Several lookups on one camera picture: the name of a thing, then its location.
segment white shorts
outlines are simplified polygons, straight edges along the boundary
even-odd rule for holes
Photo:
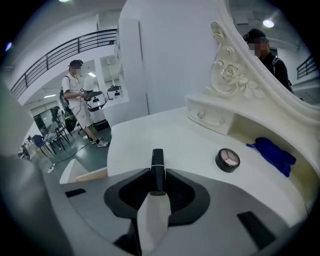
[[[82,129],[85,127],[91,126],[91,119],[89,115],[89,110],[87,104],[82,104],[80,106],[76,106],[72,109],[72,113],[74,114],[75,118],[78,120]]]

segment gray floor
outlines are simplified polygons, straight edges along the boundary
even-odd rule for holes
[[[109,147],[97,147],[96,144],[91,145],[83,131],[80,132],[80,135],[78,135],[76,131],[73,131],[72,137],[69,134],[67,136],[70,143],[68,144],[67,142],[63,141],[65,150],[63,148],[59,149],[57,145],[55,145],[56,154],[54,154],[50,147],[49,149],[51,150],[52,154],[46,149],[43,149],[43,152],[47,155],[47,157],[39,150],[32,158],[32,162],[35,165],[38,165],[44,173],[47,173],[49,168],[53,164],[56,164],[53,172],[51,172],[50,175],[54,175],[58,181],[60,180],[60,177],[66,166],[72,159],[77,159],[88,172],[93,172],[97,169],[107,166]],[[102,137],[104,141],[111,142],[111,128],[108,127],[98,131],[98,137]]]

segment black railing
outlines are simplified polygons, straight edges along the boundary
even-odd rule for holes
[[[310,55],[309,58],[307,58],[300,66],[296,68],[297,79],[302,78],[317,69],[317,64],[314,58]]]
[[[116,34],[116,29],[101,30],[79,36],[59,45],[29,67],[14,84],[11,92],[18,99],[35,80],[58,63],[93,48],[113,45],[116,40]]]

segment man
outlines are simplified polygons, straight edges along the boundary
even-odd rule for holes
[[[62,89],[65,98],[69,101],[69,108],[78,120],[80,126],[85,130],[89,136],[92,144],[97,144],[99,148],[107,147],[109,142],[98,139],[90,129],[91,120],[86,101],[90,100],[88,93],[81,92],[82,86],[78,80],[78,75],[81,73],[81,66],[83,62],[75,59],[70,62],[69,74],[62,79]]]
[[[288,80],[288,72],[284,62],[274,56],[269,48],[269,40],[259,29],[253,28],[243,36],[243,39],[254,50],[254,54],[264,64],[264,66],[275,76],[278,81],[293,93]]]

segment black cap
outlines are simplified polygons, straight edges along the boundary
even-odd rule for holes
[[[74,59],[73,61],[70,62],[69,67],[74,67],[74,66],[81,67],[83,63],[84,62],[81,59]]]
[[[242,36],[247,43],[253,43],[255,38],[267,39],[266,34],[257,28],[251,29],[248,33]]]

